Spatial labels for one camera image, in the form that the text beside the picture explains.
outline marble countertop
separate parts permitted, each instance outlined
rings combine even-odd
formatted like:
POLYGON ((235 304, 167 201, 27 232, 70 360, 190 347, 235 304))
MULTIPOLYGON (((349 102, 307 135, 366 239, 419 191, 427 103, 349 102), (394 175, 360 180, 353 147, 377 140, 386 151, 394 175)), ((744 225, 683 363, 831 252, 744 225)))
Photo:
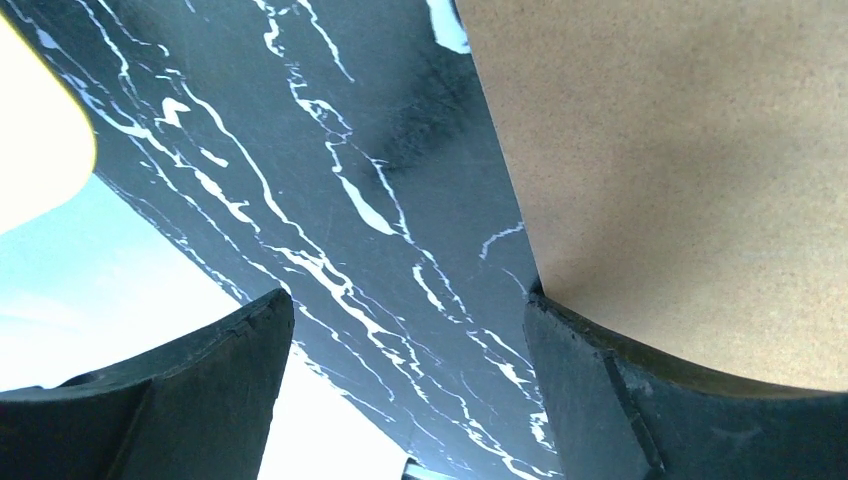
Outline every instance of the marble countertop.
POLYGON ((445 5, 0 5, 86 106, 98 177, 238 302, 291 291, 310 367, 411 456, 562 478, 536 268, 445 5))

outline light blue wall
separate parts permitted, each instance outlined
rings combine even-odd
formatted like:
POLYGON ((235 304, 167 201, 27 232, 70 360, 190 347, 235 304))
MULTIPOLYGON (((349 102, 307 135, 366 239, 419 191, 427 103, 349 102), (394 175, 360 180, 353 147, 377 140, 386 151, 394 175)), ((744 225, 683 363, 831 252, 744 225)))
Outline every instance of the light blue wall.
MULTIPOLYGON (((92 177, 67 204, 0 235, 0 391, 54 387, 236 308, 92 177)), ((260 479, 398 480, 406 454, 292 352, 260 479)))

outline yellow object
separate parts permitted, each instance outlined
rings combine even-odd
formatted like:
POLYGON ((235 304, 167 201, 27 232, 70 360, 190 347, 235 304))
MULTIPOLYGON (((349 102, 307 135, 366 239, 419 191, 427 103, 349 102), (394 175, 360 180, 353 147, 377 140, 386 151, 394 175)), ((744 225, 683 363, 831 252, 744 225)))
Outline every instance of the yellow object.
POLYGON ((70 200, 94 169, 88 118, 0 14, 0 234, 70 200))

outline brown cardboard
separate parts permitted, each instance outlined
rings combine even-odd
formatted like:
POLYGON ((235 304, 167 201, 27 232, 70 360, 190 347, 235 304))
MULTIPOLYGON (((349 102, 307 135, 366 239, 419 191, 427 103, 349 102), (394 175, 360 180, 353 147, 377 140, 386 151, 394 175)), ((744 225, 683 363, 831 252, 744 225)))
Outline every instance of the brown cardboard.
POLYGON ((848 2, 458 3, 549 297, 848 389, 848 2))

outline black marble surface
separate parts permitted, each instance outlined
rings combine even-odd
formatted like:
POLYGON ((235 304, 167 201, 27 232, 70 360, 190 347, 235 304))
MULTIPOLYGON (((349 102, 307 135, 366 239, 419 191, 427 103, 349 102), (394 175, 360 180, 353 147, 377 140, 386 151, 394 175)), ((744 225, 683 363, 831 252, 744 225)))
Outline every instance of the black marble surface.
POLYGON ((533 258, 438 1, 0 5, 85 104, 96 173, 239 302, 291 291, 295 348, 410 455, 561 478, 521 327, 533 258))

